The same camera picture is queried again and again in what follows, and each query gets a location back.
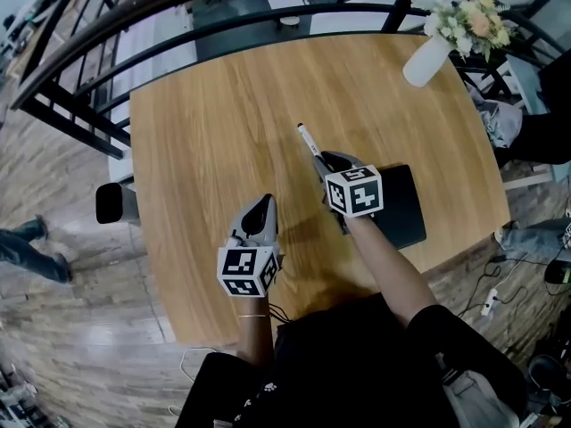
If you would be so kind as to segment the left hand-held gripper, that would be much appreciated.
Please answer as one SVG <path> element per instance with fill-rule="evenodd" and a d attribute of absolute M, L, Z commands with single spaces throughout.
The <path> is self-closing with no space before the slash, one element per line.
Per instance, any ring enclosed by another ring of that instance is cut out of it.
<path fill-rule="evenodd" d="M 227 295 L 264 298 L 281 269 L 277 203 L 270 193 L 244 207 L 233 219 L 218 250 L 217 278 Z"/>

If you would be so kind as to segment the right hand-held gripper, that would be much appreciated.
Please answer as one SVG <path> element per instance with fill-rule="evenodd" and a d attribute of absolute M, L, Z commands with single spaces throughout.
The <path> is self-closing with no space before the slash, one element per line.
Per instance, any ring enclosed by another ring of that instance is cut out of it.
<path fill-rule="evenodd" d="M 373 218 L 384 208 L 382 178 L 373 165 L 343 152 L 328 151 L 314 155 L 313 165 L 325 202 L 344 235 L 350 233 L 347 218 Z"/>

